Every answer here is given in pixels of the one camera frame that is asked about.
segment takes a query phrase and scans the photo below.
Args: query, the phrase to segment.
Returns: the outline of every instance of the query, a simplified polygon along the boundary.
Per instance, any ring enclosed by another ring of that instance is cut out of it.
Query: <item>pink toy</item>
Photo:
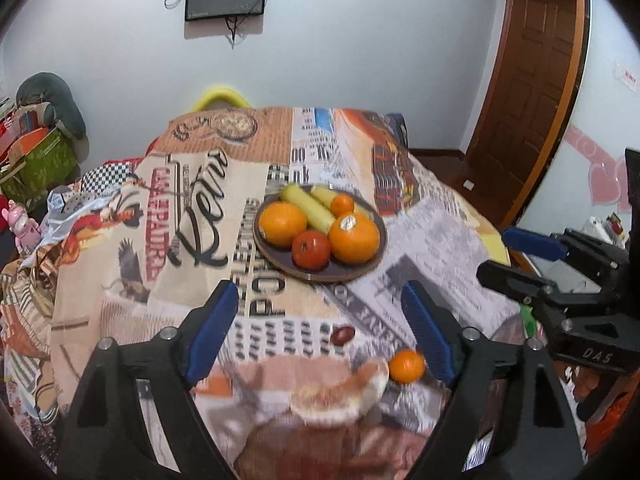
[[[42,236],[40,226],[33,218],[29,218],[24,206],[9,200],[9,209],[2,209],[2,218],[8,222],[10,231],[15,234],[18,252],[33,253]]]

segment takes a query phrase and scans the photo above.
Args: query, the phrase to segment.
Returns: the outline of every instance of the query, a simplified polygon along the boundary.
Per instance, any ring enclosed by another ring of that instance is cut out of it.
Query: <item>pink wall decal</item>
[[[573,124],[569,124],[563,140],[591,163],[589,168],[591,205],[617,203],[619,212],[631,212],[624,155],[617,159],[613,158]]]

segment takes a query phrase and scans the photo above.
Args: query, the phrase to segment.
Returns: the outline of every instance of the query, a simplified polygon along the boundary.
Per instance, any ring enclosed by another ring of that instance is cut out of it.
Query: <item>green bag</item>
[[[76,167],[76,156],[59,129],[0,173],[2,193],[28,210],[49,195],[48,187],[62,184]]]

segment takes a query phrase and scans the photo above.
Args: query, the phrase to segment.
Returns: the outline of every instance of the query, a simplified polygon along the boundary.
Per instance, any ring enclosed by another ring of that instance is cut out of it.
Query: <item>stuffed toy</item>
[[[51,103],[55,112],[54,124],[63,133],[76,139],[82,139],[86,135],[84,119],[74,102],[71,89],[55,74],[40,72],[32,75],[18,88],[15,102],[19,107]]]
[[[42,240],[42,235],[40,226],[29,217],[24,206],[9,200],[9,209],[2,209],[2,218],[9,223],[9,229],[15,235],[15,247],[18,252],[33,253]]]

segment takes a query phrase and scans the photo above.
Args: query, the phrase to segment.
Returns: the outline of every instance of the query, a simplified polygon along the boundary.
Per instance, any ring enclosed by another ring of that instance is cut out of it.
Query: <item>wooden door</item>
[[[471,195],[491,196],[496,224],[540,163],[572,60],[575,15],[576,0],[513,0],[502,63],[466,158]]]

